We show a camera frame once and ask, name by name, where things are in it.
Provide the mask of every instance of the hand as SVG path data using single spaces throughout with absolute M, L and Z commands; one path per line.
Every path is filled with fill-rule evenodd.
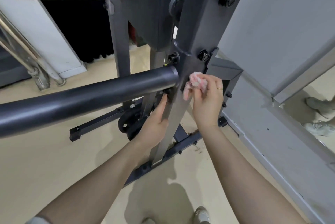
M 168 96 L 163 95 L 161 102 L 154 109 L 151 115 L 147 118 L 140 132 L 136 136 L 136 140 L 141 141 L 149 149 L 158 145 L 159 142 L 164 138 L 166 129 L 168 127 L 168 120 L 162 120 L 162 115 L 165 109 Z
M 212 76 L 202 74 L 199 78 L 207 80 L 207 93 L 203 94 L 199 89 L 193 90 L 193 116 L 201 132 L 206 128 L 218 127 L 217 119 L 224 101 L 222 80 Z

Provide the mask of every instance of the white shoe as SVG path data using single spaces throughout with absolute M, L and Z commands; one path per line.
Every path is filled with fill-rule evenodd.
M 156 224 L 152 219 L 146 218 L 142 221 L 142 224 Z
M 307 123 L 304 124 L 304 127 L 313 135 L 316 136 L 329 136 L 335 132 L 335 126 L 328 124 L 327 122 L 318 122 L 318 123 Z
M 335 116 L 335 105 L 330 101 L 308 97 L 305 102 L 308 107 L 318 111 L 324 118 L 332 119 Z
M 199 206 L 195 210 L 195 215 L 193 219 L 193 224 L 200 224 L 204 221 L 209 222 L 209 213 L 203 206 Z

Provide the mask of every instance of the pink cloth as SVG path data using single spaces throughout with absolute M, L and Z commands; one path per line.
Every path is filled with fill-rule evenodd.
M 194 72 L 190 75 L 190 80 L 186 82 L 185 88 L 183 91 L 184 100 L 190 98 L 190 89 L 198 88 L 203 93 L 207 91 L 207 80 L 201 79 L 198 75 L 202 74 L 201 72 Z

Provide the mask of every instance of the beige floor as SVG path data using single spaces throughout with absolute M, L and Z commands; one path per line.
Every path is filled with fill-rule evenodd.
M 147 70 L 148 66 L 147 46 L 131 51 L 132 73 Z M 27 80 L 1 89 L 0 103 L 116 77 L 113 58 L 97 61 L 87 67 L 87 72 L 69 78 L 63 87 L 53 83 L 50 89 L 39 92 L 34 82 Z M 69 140 L 69 129 L 115 107 L 0 140 L 1 223 L 24 223 L 128 142 L 126 135 L 117 129 L 116 121 L 87 133 L 76 142 Z M 188 112 L 182 125 L 187 132 L 196 129 Z M 223 131 L 249 162 L 287 197 L 241 143 L 237 134 L 229 126 L 224 127 Z M 200 205 L 208 209 L 214 224 L 238 223 L 203 141 L 122 189 L 103 223 L 139 224 L 149 216 L 157 224 L 185 224 L 190 223 L 194 210 Z
M 331 100 L 335 95 L 334 79 L 335 67 L 329 69 L 308 86 L 304 87 L 304 89 L 288 99 L 283 106 L 284 110 L 286 110 L 288 114 L 301 124 L 327 121 L 327 119 L 315 112 L 315 110 L 309 108 L 305 104 L 304 100 L 309 96 L 320 100 Z M 335 152 L 335 133 L 328 137 L 316 136 L 316 138 L 325 144 L 330 150 Z

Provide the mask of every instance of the metal pipe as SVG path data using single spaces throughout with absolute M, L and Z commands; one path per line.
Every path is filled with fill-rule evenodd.
M 53 94 L 0 104 L 0 137 L 103 109 L 179 81 L 173 66 L 110 79 Z
M 41 57 L 35 50 L 32 51 L 31 47 L 29 47 L 25 41 L 24 37 L 18 32 L 18 34 L 14 33 L 11 28 L 10 22 L 6 19 L 2 13 L 0 13 L 0 26 L 10 35 L 13 39 L 41 66 L 42 69 L 46 71 L 46 73 L 57 82 L 59 86 L 62 86 L 66 83 L 66 80 L 63 79 L 59 74 L 52 68 L 49 63 Z
M 32 65 L 28 64 L 26 61 L 24 61 L 16 52 L 14 49 L 2 38 L 0 37 L 0 45 L 12 55 L 17 61 L 19 61 L 20 64 L 22 64 L 30 73 L 35 73 L 36 69 Z

